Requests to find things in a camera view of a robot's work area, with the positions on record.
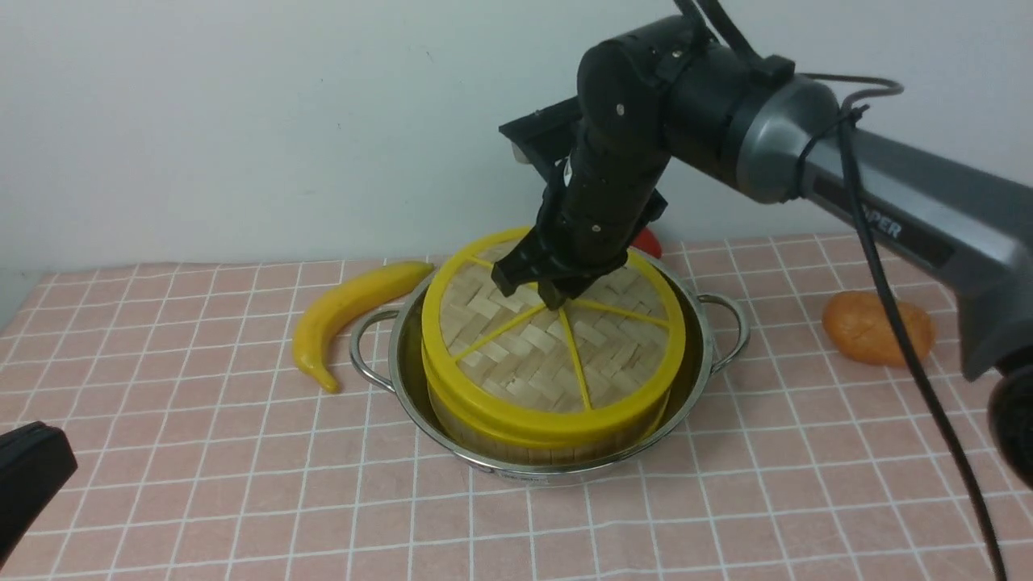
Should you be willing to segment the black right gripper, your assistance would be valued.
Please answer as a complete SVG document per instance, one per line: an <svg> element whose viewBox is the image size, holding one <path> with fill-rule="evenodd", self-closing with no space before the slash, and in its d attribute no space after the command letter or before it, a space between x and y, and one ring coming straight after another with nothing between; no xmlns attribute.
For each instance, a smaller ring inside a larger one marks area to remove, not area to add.
<svg viewBox="0 0 1033 581"><path fill-rule="evenodd" d="M550 311L575 300L623 265L635 236L659 216L650 201L671 155L616 142L580 122L561 190L516 246L495 261L491 280L505 297L537 284Z"/></svg>

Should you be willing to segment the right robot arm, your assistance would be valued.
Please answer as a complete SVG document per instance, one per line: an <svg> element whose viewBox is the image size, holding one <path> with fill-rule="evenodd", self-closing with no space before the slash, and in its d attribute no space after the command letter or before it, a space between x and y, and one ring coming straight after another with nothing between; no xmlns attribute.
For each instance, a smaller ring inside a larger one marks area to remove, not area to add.
<svg viewBox="0 0 1033 581"><path fill-rule="evenodd" d="M580 59L578 136L534 227L552 300L623 265L662 204L669 161L759 203L805 198L853 220L844 155L857 165L874 238L952 290L960 368L1002 376L988 421L1031 482L1031 188L853 128L847 104L782 56L720 43L698 16L667 16Z"/></svg>

